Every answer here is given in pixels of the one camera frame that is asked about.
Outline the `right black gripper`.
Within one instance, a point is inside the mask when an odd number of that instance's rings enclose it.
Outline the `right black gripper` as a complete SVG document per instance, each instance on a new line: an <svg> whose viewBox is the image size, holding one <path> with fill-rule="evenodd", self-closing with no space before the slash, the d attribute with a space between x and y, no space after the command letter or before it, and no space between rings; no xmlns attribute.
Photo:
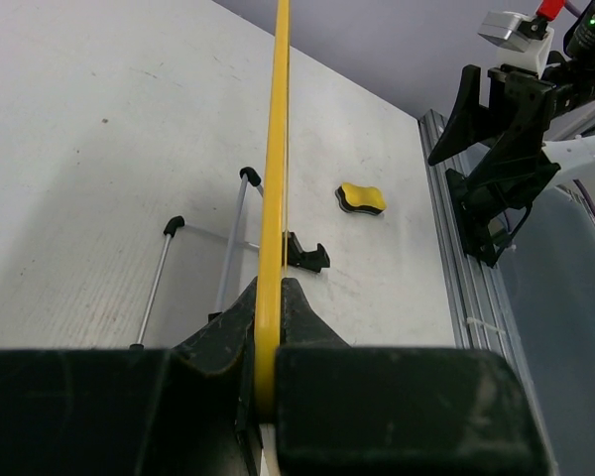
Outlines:
<svg viewBox="0 0 595 476"><path fill-rule="evenodd" d="M508 209L531 212L536 197L560 172L544 151L551 121L595 100L595 70L550 66L543 78L519 70L493 68L490 99L480 104L481 68L463 67L456 101L433 147L436 166L469 147L489 150L465 176L446 172L452 208L465 254L494 266L514 232L493 232L491 222Z"/></svg>

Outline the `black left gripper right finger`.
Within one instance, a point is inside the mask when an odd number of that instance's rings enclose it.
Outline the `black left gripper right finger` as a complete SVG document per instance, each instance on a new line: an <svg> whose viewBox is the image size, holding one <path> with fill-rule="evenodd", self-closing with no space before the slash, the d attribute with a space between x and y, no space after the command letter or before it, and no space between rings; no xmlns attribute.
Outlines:
<svg viewBox="0 0 595 476"><path fill-rule="evenodd" d="M285 475L547 475L510 364L479 349L358 347L282 282L276 451Z"/></svg>

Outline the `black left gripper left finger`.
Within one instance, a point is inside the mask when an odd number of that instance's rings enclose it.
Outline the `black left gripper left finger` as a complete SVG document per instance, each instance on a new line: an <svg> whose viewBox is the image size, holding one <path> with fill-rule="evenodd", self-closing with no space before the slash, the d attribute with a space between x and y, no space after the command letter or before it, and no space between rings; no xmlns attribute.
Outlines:
<svg viewBox="0 0 595 476"><path fill-rule="evenodd" d="M0 475L255 475L249 286L173 348L0 350Z"/></svg>

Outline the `yellow framed whiteboard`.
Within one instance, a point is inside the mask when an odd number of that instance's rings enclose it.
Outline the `yellow framed whiteboard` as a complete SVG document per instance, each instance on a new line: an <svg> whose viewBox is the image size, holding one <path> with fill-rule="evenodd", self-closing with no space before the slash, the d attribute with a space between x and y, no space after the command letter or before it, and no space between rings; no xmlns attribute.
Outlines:
<svg viewBox="0 0 595 476"><path fill-rule="evenodd" d="M271 100L254 317L254 403L262 425L263 475L280 470L269 424L274 409L275 354L281 341L282 278L287 271L291 3L277 4Z"/></svg>

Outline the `yellow black whiteboard eraser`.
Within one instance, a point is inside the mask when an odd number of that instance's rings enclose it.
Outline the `yellow black whiteboard eraser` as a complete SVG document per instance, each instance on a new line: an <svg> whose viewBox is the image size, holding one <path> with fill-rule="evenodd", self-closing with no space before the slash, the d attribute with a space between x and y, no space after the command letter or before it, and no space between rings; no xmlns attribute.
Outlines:
<svg viewBox="0 0 595 476"><path fill-rule="evenodd" d="M339 207L346 213L379 216L387 209L382 192L373 186L343 182L335 191Z"/></svg>

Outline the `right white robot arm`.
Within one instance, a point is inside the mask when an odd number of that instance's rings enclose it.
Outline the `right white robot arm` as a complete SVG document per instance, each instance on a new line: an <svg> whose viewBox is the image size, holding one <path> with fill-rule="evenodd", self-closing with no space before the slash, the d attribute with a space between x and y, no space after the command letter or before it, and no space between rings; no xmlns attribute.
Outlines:
<svg viewBox="0 0 595 476"><path fill-rule="evenodd" d="M560 3L522 18L520 52L489 72L490 102L478 101L481 69L464 67L430 166L485 143L469 175L444 174L463 250L494 265L510 242L490 223L530 213L562 172L583 166L578 141L562 153L544 139L550 122L595 100L595 1L548 45ZM299 283L260 271L255 390L274 416L279 468L286 475L551 475L555 461L529 378L493 349L468 347L450 321L446 347L351 347L309 306Z"/></svg>

